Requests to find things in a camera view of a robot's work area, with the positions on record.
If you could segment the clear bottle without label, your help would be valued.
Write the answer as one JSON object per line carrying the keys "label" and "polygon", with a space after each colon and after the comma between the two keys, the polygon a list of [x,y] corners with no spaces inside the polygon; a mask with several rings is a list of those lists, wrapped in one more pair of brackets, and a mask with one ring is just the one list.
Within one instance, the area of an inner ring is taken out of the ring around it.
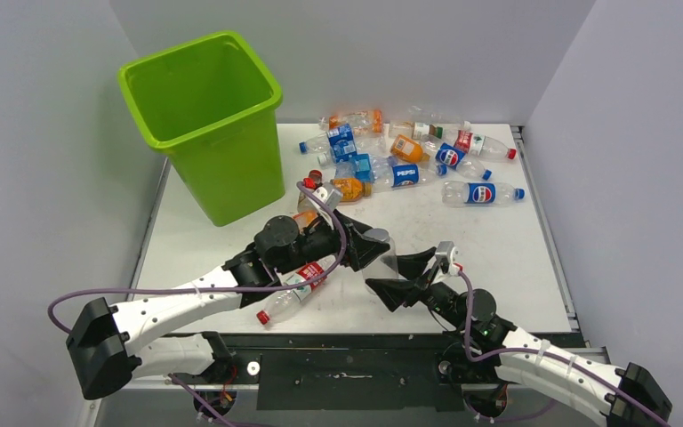
{"label": "clear bottle without label", "polygon": [[362,270],[363,279],[398,279],[398,262],[394,239],[385,229],[374,228],[366,231],[364,235],[387,243],[390,248]]}

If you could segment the pepsi bottle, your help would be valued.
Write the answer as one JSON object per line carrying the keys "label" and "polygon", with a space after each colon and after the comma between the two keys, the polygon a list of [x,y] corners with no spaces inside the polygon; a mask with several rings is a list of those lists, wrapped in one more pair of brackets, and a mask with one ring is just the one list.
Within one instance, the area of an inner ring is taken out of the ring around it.
{"label": "pepsi bottle", "polygon": [[447,181],[441,188],[441,199],[451,207],[508,205],[522,201],[526,191],[506,183]]}
{"label": "pepsi bottle", "polygon": [[446,169],[464,178],[489,181],[492,176],[492,171],[483,166],[479,160],[448,143],[424,141],[421,143],[421,146],[436,165],[444,166]]}
{"label": "pepsi bottle", "polygon": [[430,162],[396,164],[394,157],[387,157],[373,166],[373,193],[423,186],[443,178],[447,174],[445,165]]}

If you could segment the red label clear bottle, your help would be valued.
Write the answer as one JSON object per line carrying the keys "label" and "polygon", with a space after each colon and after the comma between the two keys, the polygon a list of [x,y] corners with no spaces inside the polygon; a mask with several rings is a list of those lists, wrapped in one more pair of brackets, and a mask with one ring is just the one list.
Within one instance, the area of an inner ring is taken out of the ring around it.
{"label": "red label clear bottle", "polygon": [[[311,262],[291,274],[286,279],[285,285],[296,285],[316,278],[326,272],[332,263],[332,257],[326,257],[319,261]],[[309,285],[271,294],[266,299],[263,309],[256,313],[256,318],[263,326],[274,326],[288,320],[303,307],[304,301],[310,297],[316,288],[322,285],[324,281],[325,279],[322,278]]]}

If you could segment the green plastic bin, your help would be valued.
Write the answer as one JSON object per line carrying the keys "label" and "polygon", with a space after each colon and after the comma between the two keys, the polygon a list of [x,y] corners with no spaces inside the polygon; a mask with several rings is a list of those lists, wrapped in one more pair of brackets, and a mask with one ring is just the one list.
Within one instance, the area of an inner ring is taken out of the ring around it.
{"label": "green plastic bin", "polygon": [[167,157],[213,225],[285,194],[276,118],[283,91],[238,33],[139,58],[117,81],[143,140]]}

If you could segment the crushed orange label bottle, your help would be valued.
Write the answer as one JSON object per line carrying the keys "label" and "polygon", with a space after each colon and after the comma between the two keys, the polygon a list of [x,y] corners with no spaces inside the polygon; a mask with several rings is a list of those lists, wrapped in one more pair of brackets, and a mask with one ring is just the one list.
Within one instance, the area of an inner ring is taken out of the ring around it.
{"label": "crushed orange label bottle", "polygon": [[305,232],[305,229],[318,218],[318,213],[315,210],[308,210],[298,213],[293,216],[294,221],[298,225],[301,234]]}

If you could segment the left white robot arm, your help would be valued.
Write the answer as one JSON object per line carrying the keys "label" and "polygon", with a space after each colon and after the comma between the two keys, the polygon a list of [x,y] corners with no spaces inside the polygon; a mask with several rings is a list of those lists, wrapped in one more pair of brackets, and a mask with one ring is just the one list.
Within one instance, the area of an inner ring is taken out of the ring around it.
{"label": "left white robot arm", "polygon": [[213,333],[178,329],[224,311],[238,310],[274,293],[280,276],[334,256],[360,271],[390,249],[366,236],[370,228],[342,214],[305,229],[291,217],[270,219],[244,251],[211,272],[140,300],[88,302],[66,345],[82,395],[101,399],[132,379],[167,374],[199,375],[218,383],[229,373],[229,355]]}

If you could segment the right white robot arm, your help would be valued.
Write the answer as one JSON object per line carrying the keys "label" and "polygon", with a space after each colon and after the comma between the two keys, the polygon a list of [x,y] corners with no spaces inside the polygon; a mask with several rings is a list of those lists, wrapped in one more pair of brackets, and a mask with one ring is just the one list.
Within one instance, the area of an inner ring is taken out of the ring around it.
{"label": "right white robot arm", "polygon": [[366,284],[391,311],[423,304],[454,327],[470,374],[496,376],[537,391],[598,426],[666,426],[672,410],[644,367],[603,364],[562,349],[501,318],[495,298],[474,287],[450,242],[417,254],[425,262],[409,278],[369,278]]}

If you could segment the small orange juice bottle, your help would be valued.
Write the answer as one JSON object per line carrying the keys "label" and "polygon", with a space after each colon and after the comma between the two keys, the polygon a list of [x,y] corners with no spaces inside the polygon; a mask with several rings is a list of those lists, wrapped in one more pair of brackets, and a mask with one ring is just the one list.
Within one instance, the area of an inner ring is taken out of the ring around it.
{"label": "small orange juice bottle", "polygon": [[331,184],[341,192],[341,201],[344,203],[357,202],[364,197],[370,197],[373,192],[373,185],[370,182],[353,177],[333,179]]}

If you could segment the small red-cap bottle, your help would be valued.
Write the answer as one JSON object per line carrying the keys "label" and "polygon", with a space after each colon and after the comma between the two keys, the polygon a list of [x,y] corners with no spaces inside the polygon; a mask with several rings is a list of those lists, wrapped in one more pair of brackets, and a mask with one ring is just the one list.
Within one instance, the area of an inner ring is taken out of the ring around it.
{"label": "small red-cap bottle", "polygon": [[[312,169],[309,171],[308,175],[302,179],[302,186],[313,193],[317,188],[323,185],[323,174],[317,170]],[[307,195],[300,192],[297,203],[297,212],[299,214],[307,211],[314,211],[315,207],[312,202],[307,198]]]}

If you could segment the crushed blue label bottle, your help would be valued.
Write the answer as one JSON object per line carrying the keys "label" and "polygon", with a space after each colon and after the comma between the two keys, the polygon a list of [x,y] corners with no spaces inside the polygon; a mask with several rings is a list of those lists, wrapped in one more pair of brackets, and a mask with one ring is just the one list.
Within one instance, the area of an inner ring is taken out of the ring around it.
{"label": "crushed blue label bottle", "polygon": [[356,178],[362,182],[375,182],[396,165],[398,159],[393,156],[358,154],[350,160],[340,162],[336,166],[334,178]]}

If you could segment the orange bottle barcode label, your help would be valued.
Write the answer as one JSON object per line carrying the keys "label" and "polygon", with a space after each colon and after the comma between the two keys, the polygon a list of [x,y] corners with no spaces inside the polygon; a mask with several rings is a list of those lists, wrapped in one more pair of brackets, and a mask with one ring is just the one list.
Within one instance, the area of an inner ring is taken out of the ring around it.
{"label": "orange bottle barcode label", "polygon": [[411,164],[420,164],[430,160],[430,155],[418,142],[402,134],[394,138],[390,146],[390,154]]}

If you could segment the green-red label bottle rear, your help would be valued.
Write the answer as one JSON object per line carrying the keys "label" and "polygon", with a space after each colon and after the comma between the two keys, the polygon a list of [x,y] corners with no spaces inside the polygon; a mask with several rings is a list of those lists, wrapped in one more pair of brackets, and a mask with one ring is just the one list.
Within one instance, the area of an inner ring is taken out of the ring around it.
{"label": "green-red label bottle rear", "polygon": [[414,121],[392,122],[389,125],[388,136],[394,138],[403,135],[414,141],[425,141],[430,137],[444,141],[454,142],[459,133],[470,131],[471,123],[463,121],[461,123],[426,123]]}

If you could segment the orange label bottle rear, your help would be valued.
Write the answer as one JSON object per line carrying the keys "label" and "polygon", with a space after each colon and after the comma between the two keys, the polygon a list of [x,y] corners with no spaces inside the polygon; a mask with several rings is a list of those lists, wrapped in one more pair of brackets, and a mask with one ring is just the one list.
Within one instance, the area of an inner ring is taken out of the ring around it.
{"label": "orange label bottle rear", "polygon": [[366,109],[321,117],[318,122],[319,128],[325,131],[341,125],[349,125],[355,135],[382,133],[383,114],[380,109]]}

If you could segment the red label bottle rear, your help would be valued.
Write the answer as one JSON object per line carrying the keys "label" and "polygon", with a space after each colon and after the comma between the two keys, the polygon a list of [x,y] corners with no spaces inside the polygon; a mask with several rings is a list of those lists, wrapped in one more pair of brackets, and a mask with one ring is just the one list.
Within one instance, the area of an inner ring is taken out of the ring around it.
{"label": "red label bottle rear", "polygon": [[453,147],[470,156],[488,161],[511,161],[517,150],[482,133],[458,130],[446,137]]}

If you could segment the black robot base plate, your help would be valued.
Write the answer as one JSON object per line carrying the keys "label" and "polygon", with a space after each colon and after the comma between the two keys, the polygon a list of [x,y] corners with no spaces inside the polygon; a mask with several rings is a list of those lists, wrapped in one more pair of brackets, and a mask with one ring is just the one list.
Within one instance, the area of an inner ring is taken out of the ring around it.
{"label": "black robot base plate", "polygon": [[490,395],[493,366],[472,364],[452,334],[223,334],[213,367],[176,373],[200,390],[254,391],[269,410],[460,411]]}

